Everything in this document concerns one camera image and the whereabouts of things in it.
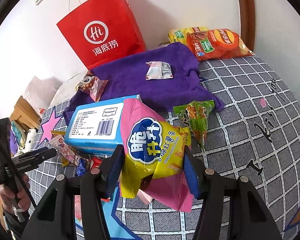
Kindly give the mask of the person's left hand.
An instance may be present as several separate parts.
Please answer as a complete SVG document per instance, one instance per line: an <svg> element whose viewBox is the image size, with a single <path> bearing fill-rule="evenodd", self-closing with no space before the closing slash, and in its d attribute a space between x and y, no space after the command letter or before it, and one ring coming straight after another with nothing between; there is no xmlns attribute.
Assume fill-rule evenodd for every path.
<svg viewBox="0 0 300 240"><path fill-rule="evenodd" d="M2 201L2 207L5 211L10 214L14 214L11 200L14 200L15 194L13 191L6 185L0 185L0 198ZM18 194L17 198L19 199L18 206L23 211L28 211L31 205L29 196L27 195L24 188L22 188Z"/></svg>

